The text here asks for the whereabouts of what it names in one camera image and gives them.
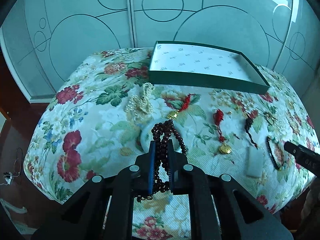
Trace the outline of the pale green jade bangle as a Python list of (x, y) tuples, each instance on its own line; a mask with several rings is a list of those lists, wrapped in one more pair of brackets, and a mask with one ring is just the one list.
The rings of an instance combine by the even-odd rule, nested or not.
[[(142, 129), (142, 132), (141, 132), (141, 135), (140, 135), (140, 144), (141, 144), (141, 147), (142, 147), (144, 153), (147, 153), (149, 151), (150, 141), (153, 140), (153, 135), (152, 135), (151, 130), (154, 127), (154, 124), (159, 123), (159, 122), (165, 122), (165, 120), (164, 119), (153, 120), (152, 122), (147, 124)], [(180, 136), (184, 137), (185, 132), (184, 132), (184, 129), (182, 128), (182, 126), (180, 124), (178, 124), (177, 122), (174, 122), (174, 127), (178, 131)], [(178, 140), (175, 138), (175, 136), (172, 135), (170, 137), (170, 139), (172, 140), (172, 143), (173, 143), (173, 146), (174, 146), (174, 150), (176, 152), (180, 152), (181, 153), (182, 150), (181, 150), (181, 148), (179, 146), (179, 143), (178, 143)]]

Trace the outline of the red cord gold pendant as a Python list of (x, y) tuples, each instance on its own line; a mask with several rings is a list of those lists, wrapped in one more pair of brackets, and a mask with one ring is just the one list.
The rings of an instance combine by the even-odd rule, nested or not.
[(174, 110), (174, 111), (171, 111), (168, 115), (167, 115), (167, 118), (168, 119), (171, 119), (171, 120), (174, 120), (177, 118), (178, 114), (182, 111), (185, 111), (189, 105), (190, 105), (190, 101), (191, 101), (191, 97), (194, 96), (195, 94), (188, 94), (185, 99), (183, 100), (182, 102), (182, 106), (177, 109), (177, 110)]

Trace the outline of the red tassel gold locket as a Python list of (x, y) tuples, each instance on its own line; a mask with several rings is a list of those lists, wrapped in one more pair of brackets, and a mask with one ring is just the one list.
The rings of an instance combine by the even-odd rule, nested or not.
[(218, 132), (218, 141), (221, 143), (219, 147), (219, 152), (222, 154), (230, 154), (232, 152), (231, 146), (226, 144), (226, 138), (223, 136), (220, 124), (223, 121), (224, 113), (217, 109), (213, 114), (214, 124)]

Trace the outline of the green jewelry box tray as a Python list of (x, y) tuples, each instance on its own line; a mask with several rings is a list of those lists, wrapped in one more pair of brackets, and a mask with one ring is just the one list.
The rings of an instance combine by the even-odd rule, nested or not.
[(202, 43), (157, 41), (148, 70), (157, 85), (217, 88), (265, 94), (270, 85), (240, 51)]

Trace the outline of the frosted glass wardrobe doors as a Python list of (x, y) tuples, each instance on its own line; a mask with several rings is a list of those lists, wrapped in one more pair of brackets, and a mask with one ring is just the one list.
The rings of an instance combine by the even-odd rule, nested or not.
[(319, 67), (319, 19), (307, 0), (16, 0), (1, 50), (29, 100), (54, 96), (93, 52), (159, 40), (243, 52), (303, 96)]

